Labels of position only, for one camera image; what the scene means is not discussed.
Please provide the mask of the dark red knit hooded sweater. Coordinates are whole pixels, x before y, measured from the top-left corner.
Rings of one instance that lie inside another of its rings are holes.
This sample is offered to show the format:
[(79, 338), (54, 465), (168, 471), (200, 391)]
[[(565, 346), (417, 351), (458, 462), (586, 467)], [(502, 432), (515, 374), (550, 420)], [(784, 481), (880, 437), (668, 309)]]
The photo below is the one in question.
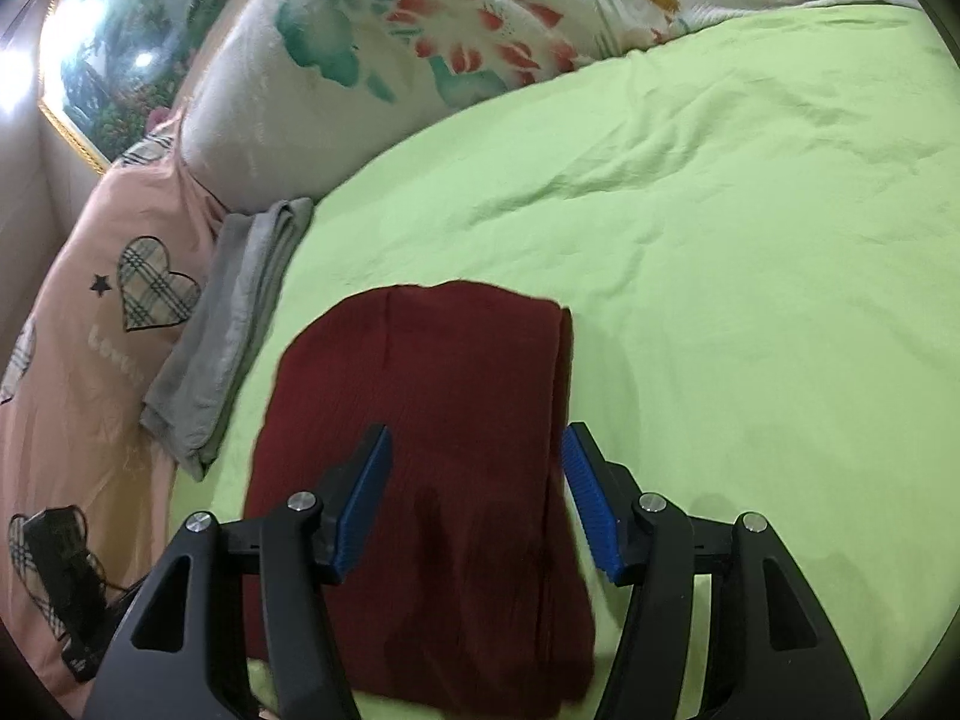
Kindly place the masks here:
[(348, 683), (451, 715), (551, 718), (586, 697), (594, 617), (563, 496), (573, 323), (473, 281), (344, 299), (281, 356), (244, 510), (268, 514), (371, 424), (392, 470), (327, 595)]

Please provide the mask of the pink heart pattern pillow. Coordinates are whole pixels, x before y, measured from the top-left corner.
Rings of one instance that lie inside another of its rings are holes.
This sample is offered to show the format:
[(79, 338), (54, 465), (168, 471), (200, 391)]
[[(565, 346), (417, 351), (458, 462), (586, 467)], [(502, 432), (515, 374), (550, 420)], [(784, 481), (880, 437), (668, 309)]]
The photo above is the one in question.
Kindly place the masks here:
[(55, 257), (2, 383), (2, 621), (68, 715), (89, 689), (62, 660), (23, 523), (78, 507), (107, 582), (127, 587), (166, 546), (174, 461), (142, 401), (205, 286), (223, 206), (182, 160), (171, 117), (101, 177)]

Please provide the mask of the folded grey cloth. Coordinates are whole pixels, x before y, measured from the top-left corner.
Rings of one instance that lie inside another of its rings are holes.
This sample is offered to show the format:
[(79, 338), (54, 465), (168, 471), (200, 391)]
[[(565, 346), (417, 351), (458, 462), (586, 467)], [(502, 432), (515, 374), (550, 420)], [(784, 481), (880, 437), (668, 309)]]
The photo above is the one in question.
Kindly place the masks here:
[(146, 390), (140, 424), (195, 481), (217, 460), (239, 387), (262, 348), (314, 208), (301, 197), (257, 215), (224, 218), (199, 304)]

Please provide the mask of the light green bed sheet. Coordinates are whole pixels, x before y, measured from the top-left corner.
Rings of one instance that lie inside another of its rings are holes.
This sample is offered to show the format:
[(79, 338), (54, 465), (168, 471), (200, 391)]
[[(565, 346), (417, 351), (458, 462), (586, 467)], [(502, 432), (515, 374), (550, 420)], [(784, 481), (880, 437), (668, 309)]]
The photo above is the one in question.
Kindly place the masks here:
[(172, 522), (241, 513), (311, 320), (455, 278), (569, 307), (573, 418), (686, 511), (765, 515), (895, 706), (958, 608), (958, 67), (924, 13), (736, 18), (389, 149), (320, 202)]

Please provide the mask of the gold framed landscape painting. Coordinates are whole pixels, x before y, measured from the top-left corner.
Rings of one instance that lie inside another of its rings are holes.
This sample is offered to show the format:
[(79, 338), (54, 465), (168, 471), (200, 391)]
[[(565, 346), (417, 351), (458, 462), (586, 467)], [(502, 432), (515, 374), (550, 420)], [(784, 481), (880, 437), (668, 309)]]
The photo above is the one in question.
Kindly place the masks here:
[(94, 172), (194, 83), (247, 0), (50, 0), (39, 37), (44, 119)]

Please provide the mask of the white floral quilt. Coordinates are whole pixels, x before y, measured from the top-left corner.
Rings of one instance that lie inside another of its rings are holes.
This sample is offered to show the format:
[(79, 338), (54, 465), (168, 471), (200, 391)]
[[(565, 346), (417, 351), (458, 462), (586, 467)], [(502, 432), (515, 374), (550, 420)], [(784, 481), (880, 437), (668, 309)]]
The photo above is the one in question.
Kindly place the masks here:
[(190, 99), (181, 153), (231, 210), (322, 197), (474, 104), (737, 16), (913, 0), (249, 0)]

